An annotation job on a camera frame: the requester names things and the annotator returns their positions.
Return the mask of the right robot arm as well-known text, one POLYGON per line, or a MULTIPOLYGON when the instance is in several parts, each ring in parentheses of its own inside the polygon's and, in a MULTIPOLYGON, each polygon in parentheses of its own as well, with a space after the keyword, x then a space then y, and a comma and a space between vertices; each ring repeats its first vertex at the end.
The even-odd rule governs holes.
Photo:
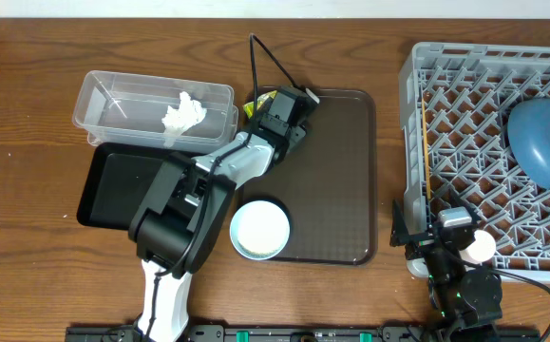
POLYGON ((442 318, 425 328, 418 341, 538 341, 535 329, 503 328, 502 280, 485 267, 467 268, 460 252, 477 239, 479 217, 460 200, 425 231, 411 233, 397 202, 392 204, 389 245, 403 246, 408 261, 423 260, 431 305, 442 318))

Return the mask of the wooden chopstick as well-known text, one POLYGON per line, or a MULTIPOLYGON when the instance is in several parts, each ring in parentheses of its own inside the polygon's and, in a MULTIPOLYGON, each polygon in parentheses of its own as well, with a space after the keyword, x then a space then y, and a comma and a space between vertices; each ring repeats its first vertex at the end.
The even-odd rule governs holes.
POLYGON ((423 95, 421 95, 421 113, 422 113, 422 131, 423 131, 423 152, 424 152, 424 165, 425 165, 425 155, 428 153, 428 142, 427 142, 427 112, 426 112, 426 102, 423 95))
POLYGON ((427 201, 431 201, 431 183, 430 183, 430 163, 428 153, 425 155, 425 173, 426 173, 426 190, 427 190, 427 201))

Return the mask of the yellow green snack wrapper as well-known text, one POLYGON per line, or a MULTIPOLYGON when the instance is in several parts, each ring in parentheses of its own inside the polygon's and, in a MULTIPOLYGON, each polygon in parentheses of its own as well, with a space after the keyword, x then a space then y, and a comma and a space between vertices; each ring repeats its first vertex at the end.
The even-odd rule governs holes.
POLYGON ((248 119, 252 119, 255 112, 259 110, 266 102, 273 100, 277 91, 266 92, 262 95, 259 95, 255 101, 248 102, 243 105, 243 111, 246 114, 248 119))

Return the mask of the pink cup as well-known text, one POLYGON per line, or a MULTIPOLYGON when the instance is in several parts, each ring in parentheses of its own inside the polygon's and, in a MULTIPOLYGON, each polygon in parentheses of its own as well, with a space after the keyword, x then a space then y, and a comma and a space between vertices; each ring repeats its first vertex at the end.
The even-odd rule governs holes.
POLYGON ((487 262, 495 255, 496 240, 484 230, 476 230, 474 238, 468 247, 460 251, 461 259, 473 264, 487 262))

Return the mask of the light blue rice bowl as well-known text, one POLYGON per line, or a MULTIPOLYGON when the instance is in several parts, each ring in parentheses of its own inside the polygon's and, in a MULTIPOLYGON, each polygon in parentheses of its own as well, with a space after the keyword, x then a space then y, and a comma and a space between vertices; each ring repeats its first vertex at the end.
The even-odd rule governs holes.
POLYGON ((287 245, 291 223, 283 208, 272 201, 253 200, 233 215, 230 240, 237 252, 251 260, 277 256, 287 245))

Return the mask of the white tissue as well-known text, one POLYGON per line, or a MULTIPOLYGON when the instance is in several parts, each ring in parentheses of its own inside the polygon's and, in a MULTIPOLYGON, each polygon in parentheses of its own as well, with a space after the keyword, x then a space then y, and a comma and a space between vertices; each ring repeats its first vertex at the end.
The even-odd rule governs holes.
POLYGON ((191 96, 183 91, 180 94, 180 105, 178 108, 167 107, 165 116, 161 119, 164 125, 163 146, 171 148, 175 141, 187 130, 200 124, 206 117, 207 109, 202 104, 193 100, 191 96))

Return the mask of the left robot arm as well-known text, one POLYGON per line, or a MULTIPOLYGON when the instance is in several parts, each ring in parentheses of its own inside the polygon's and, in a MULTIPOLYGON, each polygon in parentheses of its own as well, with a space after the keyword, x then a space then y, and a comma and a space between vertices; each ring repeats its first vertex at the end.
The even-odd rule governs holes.
POLYGON ((304 119, 257 115, 220 149, 161 164, 128 228, 145 275, 137 341, 176 341, 189 315, 193 274, 211 254, 235 192, 281 163, 304 140, 304 119))

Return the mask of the large blue bowl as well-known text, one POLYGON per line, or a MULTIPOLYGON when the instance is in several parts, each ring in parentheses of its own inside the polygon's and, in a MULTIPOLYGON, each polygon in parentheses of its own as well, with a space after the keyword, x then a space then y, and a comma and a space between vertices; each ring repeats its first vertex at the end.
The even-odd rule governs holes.
POLYGON ((536 185, 550 188, 550 99, 521 102, 510 112, 507 136, 522 171, 536 185))

